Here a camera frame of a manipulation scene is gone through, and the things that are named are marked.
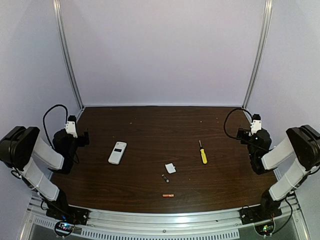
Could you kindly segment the yellow handled screwdriver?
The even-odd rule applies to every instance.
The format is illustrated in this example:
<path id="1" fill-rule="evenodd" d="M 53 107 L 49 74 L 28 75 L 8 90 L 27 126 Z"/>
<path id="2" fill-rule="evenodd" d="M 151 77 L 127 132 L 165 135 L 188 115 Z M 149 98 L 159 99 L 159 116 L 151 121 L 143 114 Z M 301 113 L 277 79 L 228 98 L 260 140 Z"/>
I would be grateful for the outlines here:
<path id="1" fill-rule="evenodd" d="M 200 157 L 201 157 L 202 163 L 206 165 L 208 163 L 208 160 L 207 160 L 205 149 L 202 146 L 201 140 L 199 140 L 198 143 L 199 143 L 199 151 L 200 151 Z"/>

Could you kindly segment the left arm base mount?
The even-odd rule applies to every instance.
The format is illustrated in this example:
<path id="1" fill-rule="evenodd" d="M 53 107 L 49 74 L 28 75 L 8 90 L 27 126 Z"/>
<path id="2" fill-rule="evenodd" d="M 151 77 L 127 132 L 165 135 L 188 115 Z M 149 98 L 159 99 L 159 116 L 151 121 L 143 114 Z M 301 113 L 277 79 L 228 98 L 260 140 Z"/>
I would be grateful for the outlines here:
<path id="1" fill-rule="evenodd" d="M 53 230 L 55 234 L 65 239 L 70 236 L 77 225 L 85 226 L 89 218 L 90 211 L 86 208 L 68 206 L 67 210 L 62 210 L 54 204 L 47 203 L 46 216 L 57 220 Z"/>

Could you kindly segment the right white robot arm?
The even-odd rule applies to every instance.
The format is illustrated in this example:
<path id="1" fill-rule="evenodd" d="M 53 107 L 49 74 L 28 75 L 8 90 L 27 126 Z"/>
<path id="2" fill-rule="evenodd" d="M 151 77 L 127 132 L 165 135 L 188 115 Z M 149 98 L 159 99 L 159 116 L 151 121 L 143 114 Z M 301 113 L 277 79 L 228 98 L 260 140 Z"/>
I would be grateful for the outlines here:
<path id="1" fill-rule="evenodd" d="M 260 206 L 264 210 L 278 208 L 287 194 L 320 165 L 320 133 L 310 125 L 288 128 L 286 137 L 273 149 L 270 149 L 270 134 L 261 126 L 250 130 L 240 127 L 236 139 L 247 145 L 250 165 L 257 175 L 275 170 L 295 155 L 294 162 L 280 180 L 262 194 Z"/>

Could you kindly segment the white battery cover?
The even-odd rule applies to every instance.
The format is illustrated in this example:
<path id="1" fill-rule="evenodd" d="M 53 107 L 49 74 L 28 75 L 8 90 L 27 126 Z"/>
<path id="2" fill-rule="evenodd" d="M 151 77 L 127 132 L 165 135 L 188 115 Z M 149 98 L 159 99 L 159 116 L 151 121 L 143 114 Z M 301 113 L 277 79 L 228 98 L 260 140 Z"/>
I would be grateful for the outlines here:
<path id="1" fill-rule="evenodd" d="M 169 174 L 173 174 L 176 172 L 176 167 L 174 166 L 173 163 L 166 164 L 165 169 Z"/>

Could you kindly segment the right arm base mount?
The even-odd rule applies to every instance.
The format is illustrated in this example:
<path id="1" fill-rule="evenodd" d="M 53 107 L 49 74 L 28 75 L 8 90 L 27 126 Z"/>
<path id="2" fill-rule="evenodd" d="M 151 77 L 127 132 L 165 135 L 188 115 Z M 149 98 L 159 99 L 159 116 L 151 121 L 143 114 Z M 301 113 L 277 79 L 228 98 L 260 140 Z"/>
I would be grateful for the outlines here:
<path id="1" fill-rule="evenodd" d="M 263 211 L 261 205 L 244 205 L 239 211 L 242 225 L 253 224 L 255 232 L 261 237 L 271 237 L 276 229 L 275 217 L 282 215 L 279 207 Z"/>

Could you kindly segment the white remote control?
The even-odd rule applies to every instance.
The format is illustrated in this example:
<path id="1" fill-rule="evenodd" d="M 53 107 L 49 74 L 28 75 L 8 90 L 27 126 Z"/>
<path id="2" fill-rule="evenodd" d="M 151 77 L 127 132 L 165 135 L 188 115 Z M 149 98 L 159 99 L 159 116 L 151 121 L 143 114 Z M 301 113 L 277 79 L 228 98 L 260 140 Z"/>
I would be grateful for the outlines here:
<path id="1" fill-rule="evenodd" d="M 119 165 L 123 154 L 127 148 L 127 143 L 122 141 L 117 141 L 114 145 L 114 148 L 108 158 L 108 163 L 113 165 Z"/>

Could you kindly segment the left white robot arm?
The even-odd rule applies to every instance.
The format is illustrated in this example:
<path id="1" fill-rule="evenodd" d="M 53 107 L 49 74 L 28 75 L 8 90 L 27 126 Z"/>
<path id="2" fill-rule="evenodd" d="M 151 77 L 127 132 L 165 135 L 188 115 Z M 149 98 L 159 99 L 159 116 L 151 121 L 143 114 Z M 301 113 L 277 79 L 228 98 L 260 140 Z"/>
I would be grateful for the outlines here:
<path id="1" fill-rule="evenodd" d="M 0 160 L 12 174 L 26 181 L 49 204 L 67 210 L 66 193 L 49 178 L 49 172 L 68 175 L 79 164 L 78 148 L 90 143 L 89 132 L 75 135 L 66 129 L 54 134 L 50 146 L 36 126 L 15 126 L 0 134 Z"/>

